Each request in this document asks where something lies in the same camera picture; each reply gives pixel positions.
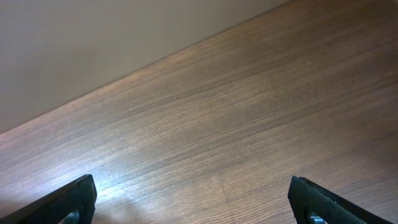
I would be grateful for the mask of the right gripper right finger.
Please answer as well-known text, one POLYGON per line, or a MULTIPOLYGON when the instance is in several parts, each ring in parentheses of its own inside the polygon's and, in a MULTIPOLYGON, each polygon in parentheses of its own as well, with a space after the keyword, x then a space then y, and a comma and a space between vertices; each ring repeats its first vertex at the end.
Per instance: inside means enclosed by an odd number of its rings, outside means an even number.
POLYGON ((391 224, 304 177, 292 177, 288 200, 299 224, 391 224))

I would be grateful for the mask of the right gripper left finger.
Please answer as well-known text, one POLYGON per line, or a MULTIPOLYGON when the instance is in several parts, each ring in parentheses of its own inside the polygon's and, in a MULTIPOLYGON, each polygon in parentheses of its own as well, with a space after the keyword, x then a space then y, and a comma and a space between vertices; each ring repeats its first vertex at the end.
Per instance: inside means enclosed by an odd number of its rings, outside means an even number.
POLYGON ((97 191, 91 174, 83 175, 50 194, 1 218, 8 224, 90 224, 97 191))

